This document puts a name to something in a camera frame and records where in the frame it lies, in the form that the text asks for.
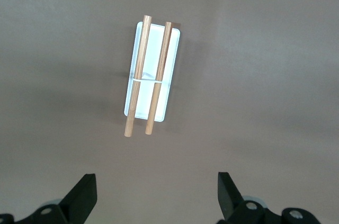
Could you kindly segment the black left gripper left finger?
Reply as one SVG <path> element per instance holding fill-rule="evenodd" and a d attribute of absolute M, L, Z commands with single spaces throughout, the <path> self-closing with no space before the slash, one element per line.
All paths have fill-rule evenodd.
<path fill-rule="evenodd" d="M 96 203 L 96 175 L 85 174 L 59 203 L 42 206 L 19 221 L 11 214 L 1 214 L 1 223 L 85 223 Z"/>

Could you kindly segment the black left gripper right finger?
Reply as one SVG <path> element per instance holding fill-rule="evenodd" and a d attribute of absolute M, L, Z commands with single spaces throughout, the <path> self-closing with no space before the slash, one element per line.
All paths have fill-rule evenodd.
<path fill-rule="evenodd" d="M 285 208 L 278 215 L 254 200 L 245 200 L 227 172 L 218 173 L 218 202 L 224 217 L 219 223 L 320 223 L 301 208 Z"/>

